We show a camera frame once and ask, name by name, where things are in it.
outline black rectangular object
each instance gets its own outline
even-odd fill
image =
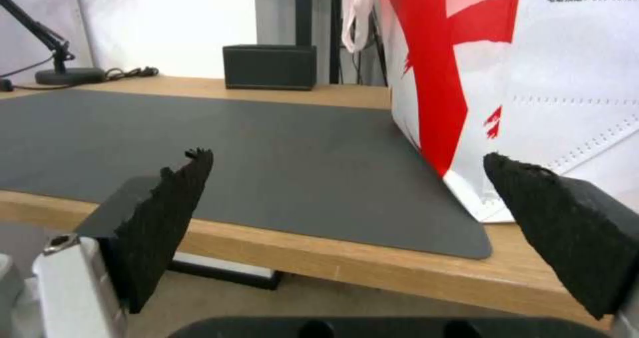
[[[311,90],[317,81],[315,46],[247,44],[222,54],[226,88]]]
[[[178,167],[176,152],[204,146],[216,169],[196,218],[465,258],[491,253],[482,224],[388,110],[55,90],[0,99],[0,144],[3,190],[103,202],[126,179]]]

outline white paper bag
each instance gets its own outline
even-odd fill
[[[493,151],[639,210],[639,0],[380,3],[393,119],[473,217],[513,220]]]

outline black pole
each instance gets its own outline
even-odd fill
[[[340,29],[342,0],[330,0],[330,56],[328,62],[328,82],[339,83],[340,70]]]
[[[57,33],[53,32],[40,22],[32,19],[31,16],[25,13],[24,10],[16,5],[15,2],[12,0],[0,0],[0,6],[4,7],[7,12],[11,13],[11,15],[18,20],[22,26],[28,29],[30,33],[37,37],[38,40],[46,46],[46,48],[51,51],[63,51],[64,53],[67,53],[64,44],[56,39],[57,37],[61,38],[57,35]]]
[[[295,44],[310,46],[313,34],[313,0],[295,0]]]

